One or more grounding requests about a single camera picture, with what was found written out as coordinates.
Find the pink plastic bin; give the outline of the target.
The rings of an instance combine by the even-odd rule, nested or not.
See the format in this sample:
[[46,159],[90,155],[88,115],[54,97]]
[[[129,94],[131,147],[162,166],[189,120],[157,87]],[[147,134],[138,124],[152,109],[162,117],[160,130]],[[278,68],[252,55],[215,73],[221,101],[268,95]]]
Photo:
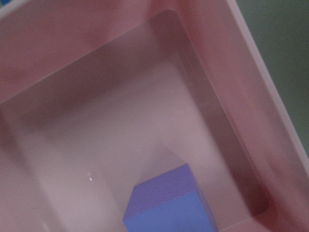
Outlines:
[[306,232],[309,159],[234,0],[0,9],[0,229],[124,232],[189,164],[221,232]]

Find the purple foam block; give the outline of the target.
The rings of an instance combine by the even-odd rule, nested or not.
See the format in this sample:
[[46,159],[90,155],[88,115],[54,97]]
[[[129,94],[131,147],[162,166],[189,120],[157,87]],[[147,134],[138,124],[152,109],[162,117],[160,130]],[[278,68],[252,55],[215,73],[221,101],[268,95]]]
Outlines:
[[189,165],[137,184],[123,223],[129,232],[217,232],[211,209]]

